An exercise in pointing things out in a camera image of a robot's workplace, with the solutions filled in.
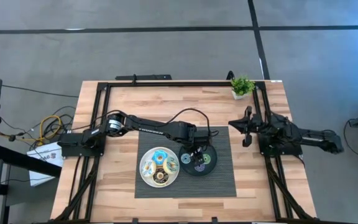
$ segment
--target white plate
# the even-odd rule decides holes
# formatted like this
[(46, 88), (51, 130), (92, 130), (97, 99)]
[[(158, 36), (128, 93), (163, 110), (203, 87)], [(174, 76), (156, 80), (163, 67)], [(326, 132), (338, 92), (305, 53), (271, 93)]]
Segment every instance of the white plate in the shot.
[[(168, 156), (173, 157), (178, 162), (178, 172), (176, 172), (176, 173), (174, 173), (172, 175), (169, 174), (168, 181), (164, 185), (155, 184), (154, 181), (153, 181), (152, 176), (151, 177), (144, 177), (142, 175), (142, 167), (144, 166), (146, 161), (152, 160), (154, 152), (157, 151), (157, 150), (164, 150), (168, 154)], [(143, 181), (146, 182), (146, 184), (149, 184), (152, 187), (166, 187), (166, 186), (172, 184), (172, 182), (177, 178), (177, 176), (179, 174), (179, 170), (180, 170), (180, 167), (179, 167), (179, 160), (178, 160), (177, 155), (174, 152), (172, 152), (171, 149), (167, 149), (166, 147), (155, 147), (155, 148), (150, 149), (149, 151), (147, 151), (143, 155), (142, 159), (140, 160), (140, 164), (139, 164), (140, 176), (142, 177)]]

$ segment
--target gray mat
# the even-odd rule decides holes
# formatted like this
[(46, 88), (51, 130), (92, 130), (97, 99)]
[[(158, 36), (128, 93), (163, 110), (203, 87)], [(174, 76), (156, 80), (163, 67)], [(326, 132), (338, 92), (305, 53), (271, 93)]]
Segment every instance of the gray mat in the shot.
[(213, 138), (213, 146), (218, 154), (218, 163), (215, 169), (203, 177), (193, 177), (181, 170), (176, 180), (163, 188), (151, 187), (142, 180), (139, 173), (139, 162), (149, 149), (158, 146), (167, 147), (178, 155), (181, 145), (168, 140), (164, 136), (140, 132), (139, 148), (137, 151), (135, 198), (236, 197), (229, 129), (227, 127), (211, 127), (211, 131), (214, 130), (219, 130), (219, 134)]

